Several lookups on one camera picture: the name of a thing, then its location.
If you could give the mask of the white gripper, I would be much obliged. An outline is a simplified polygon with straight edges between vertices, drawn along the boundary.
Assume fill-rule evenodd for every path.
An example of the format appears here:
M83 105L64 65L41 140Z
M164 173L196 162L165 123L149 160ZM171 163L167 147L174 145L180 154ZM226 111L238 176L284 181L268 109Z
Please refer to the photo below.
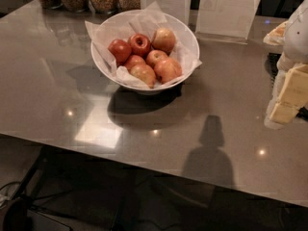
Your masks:
M286 21L279 24L266 34L263 43L283 45L286 26ZM270 129L281 129L291 123L299 110L308 104L308 65L297 64L282 53L276 66L279 71L264 120L265 126Z

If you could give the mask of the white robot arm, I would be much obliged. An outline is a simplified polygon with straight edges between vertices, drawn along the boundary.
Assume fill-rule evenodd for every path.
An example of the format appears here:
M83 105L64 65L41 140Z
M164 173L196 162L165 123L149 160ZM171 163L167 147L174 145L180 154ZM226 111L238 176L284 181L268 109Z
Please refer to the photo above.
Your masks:
M283 46L264 121L267 127L280 129L308 104L308 0L268 33L264 43Z

